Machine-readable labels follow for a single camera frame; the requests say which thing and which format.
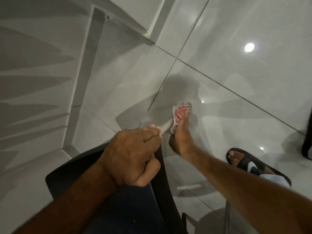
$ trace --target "person's right arm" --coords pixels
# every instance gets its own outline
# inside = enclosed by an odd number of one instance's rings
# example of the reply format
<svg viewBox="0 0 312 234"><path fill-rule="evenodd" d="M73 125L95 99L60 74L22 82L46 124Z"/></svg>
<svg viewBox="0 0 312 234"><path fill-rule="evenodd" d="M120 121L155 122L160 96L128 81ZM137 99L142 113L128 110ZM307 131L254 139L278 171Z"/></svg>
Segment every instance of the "person's right arm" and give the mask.
<svg viewBox="0 0 312 234"><path fill-rule="evenodd" d="M312 201L199 149L182 116L170 146L196 167L259 233L312 233Z"/></svg>

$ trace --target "white stick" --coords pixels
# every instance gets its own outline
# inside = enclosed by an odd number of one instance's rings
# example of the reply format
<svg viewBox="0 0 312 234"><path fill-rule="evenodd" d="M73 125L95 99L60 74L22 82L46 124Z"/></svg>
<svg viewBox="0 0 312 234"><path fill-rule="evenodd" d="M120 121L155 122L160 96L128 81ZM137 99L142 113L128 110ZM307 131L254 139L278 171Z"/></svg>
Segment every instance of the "white stick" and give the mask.
<svg viewBox="0 0 312 234"><path fill-rule="evenodd" d="M174 119L170 117L168 121L160 126L160 134L165 134L174 125Z"/></svg>

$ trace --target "forearm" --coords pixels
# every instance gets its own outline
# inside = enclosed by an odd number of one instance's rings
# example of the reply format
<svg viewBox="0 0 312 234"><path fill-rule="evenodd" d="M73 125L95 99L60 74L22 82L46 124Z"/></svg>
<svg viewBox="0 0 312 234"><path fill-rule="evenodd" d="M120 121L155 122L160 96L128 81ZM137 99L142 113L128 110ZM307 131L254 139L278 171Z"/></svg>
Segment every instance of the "forearm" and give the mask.
<svg viewBox="0 0 312 234"><path fill-rule="evenodd" d="M260 233L311 230L312 202L284 187L236 169L190 143L181 156L193 164Z"/></svg>
<svg viewBox="0 0 312 234"><path fill-rule="evenodd" d="M95 163L15 234L81 233L98 207L116 190L117 185L106 169Z"/></svg>

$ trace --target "red and white striped cloth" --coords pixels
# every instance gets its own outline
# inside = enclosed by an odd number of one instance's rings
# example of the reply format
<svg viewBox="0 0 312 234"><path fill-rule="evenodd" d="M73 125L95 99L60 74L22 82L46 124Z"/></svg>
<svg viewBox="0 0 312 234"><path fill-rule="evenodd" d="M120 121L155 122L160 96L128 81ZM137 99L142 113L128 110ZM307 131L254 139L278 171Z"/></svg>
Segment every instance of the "red and white striped cloth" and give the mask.
<svg viewBox="0 0 312 234"><path fill-rule="evenodd" d="M182 109L182 111L185 111L186 109L189 109L189 106L186 104L184 106L174 106L172 109L172 113L174 116L174 125L170 128L169 133L170 134L174 134L174 129L176 128L176 126L179 124L180 120L182 119L181 115L179 113L177 113L177 109Z"/></svg>

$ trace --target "black object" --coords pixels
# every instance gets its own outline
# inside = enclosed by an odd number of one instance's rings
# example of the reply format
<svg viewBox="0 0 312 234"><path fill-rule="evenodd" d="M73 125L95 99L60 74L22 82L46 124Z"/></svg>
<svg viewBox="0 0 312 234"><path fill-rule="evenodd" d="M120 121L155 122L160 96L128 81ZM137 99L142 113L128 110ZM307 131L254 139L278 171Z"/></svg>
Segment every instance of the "black object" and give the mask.
<svg viewBox="0 0 312 234"><path fill-rule="evenodd" d="M308 152L312 146L312 111L310 113L310 118L308 122L308 129L305 137L305 141L303 142L302 148L301 148L301 153L302 156L305 157L306 159L312 160L308 158Z"/></svg>
<svg viewBox="0 0 312 234"><path fill-rule="evenodd" d="M257 171L253 171L252 172L252 170L251 170L252 173L255 173L256 175L261 175L264 172L264 168L267 167L267 168L271 169L276 175L284 177L286 179L286 181L288 182L288 184L291 186L291 180L286 175L284 175L283 173L279 172L278 170L270 167L269 165L265 164L261 160L257 159L255 156L253 156L250 153L246 152L245 150L242 150L242 149L239 149L239 148L232 148L232 149L230 149L227 152L227 155L226 155L226 159L227 159L227 162L229 164L231 164L231 160L229 159L229 152L231 150L243 153L245 155L243 157L243 159L238 163L238 165L237 165L238 168L247 171L248 163L249 162L253 162L256 165L256 167L257 167L257 169L256 169Z"/></svg>
<svg viewBox="0 0 312 234"><path fill-rule="evenodd" d="M46 184L53 199L92 166L107 145L84 152L48 174ZM170 192L161 147L154 155L161 168L150 184L120 187L94 215L84 233L187 233Z"/></svg>

